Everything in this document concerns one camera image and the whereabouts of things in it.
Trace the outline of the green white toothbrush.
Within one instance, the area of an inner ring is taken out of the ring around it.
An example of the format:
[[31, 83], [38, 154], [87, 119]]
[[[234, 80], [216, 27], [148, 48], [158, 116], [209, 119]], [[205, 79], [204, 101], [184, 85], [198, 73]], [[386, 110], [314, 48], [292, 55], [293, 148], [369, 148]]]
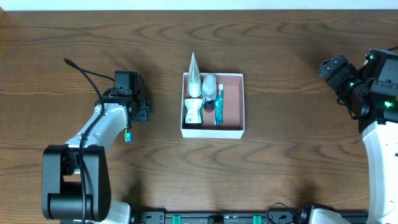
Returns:
[[132, 134], [129, 131], [129, 128], [124, 129], [124, 140], [125, 142], [131, 142], [132, 141]]

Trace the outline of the green white sachet pack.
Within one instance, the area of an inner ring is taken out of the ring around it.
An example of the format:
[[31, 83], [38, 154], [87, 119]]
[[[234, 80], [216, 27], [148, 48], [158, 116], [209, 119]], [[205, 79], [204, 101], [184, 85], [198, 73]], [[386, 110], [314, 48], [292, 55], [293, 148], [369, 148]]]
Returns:
[[185, 124], [203, 124], [203, 104], [200, 98], [184, 99], [185, 105]]

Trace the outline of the white Pantene tube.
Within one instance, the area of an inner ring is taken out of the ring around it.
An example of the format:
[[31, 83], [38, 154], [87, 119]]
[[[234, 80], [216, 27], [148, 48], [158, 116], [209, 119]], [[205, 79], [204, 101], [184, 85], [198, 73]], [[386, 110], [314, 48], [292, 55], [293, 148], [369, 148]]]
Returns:
[[195, 54], [192, 53], [190, 66], [188, 69], [188, 84], [187, 90], [188, 94], [191, 98], [199, 98], [201, 97], [201, 89], [202, 89], [201, 75], [198, 69], [198, 64], [196, 61]]

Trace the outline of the blue foam soap pump bottle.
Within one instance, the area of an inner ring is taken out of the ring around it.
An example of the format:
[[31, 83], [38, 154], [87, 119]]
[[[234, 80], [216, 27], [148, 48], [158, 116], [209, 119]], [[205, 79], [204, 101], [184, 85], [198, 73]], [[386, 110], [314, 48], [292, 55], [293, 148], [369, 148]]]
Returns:
[[206, 112], [212, 112], [215, 108], [217, 84], [214, 75], [206, 75], [202, 83], [202, 101]]

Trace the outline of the small green toothpaste tube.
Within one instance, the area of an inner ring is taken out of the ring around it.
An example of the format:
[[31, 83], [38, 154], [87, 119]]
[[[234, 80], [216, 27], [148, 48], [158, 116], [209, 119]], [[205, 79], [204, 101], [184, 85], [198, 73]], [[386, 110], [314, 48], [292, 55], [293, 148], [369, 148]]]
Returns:
[[215, 125], [221, 125], [223, 123], [223, 98], [224, 98], [224, 86], [223, 84], [218, 85], [217, 96], [215, 101]]

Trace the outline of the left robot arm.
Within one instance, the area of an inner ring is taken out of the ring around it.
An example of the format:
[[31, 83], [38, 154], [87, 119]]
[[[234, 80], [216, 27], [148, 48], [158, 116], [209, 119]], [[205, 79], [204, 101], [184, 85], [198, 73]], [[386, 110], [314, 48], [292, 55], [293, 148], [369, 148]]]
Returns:
[[132, 223], [128, 203], [112, 198], [106, 153], [118, 134], [149, 120], [140, 90], [108, 89], [84, 127], [43, 153], [42, 212], [62, 223]]

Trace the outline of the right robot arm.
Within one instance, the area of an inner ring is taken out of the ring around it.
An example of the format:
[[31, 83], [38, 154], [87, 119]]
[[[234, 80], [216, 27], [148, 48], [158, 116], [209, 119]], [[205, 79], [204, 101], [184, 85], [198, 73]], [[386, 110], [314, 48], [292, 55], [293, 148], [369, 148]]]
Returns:
[[320, 78], [336, 93], [358, 121], [366, 148], [370, 204], [367, 214], [342, 215], [332, 208], [313, 204], [305, 207], [297, 223], [397, 223], [397, 54], [371, 49], [360, 69], [344, 55], [325, 60]]

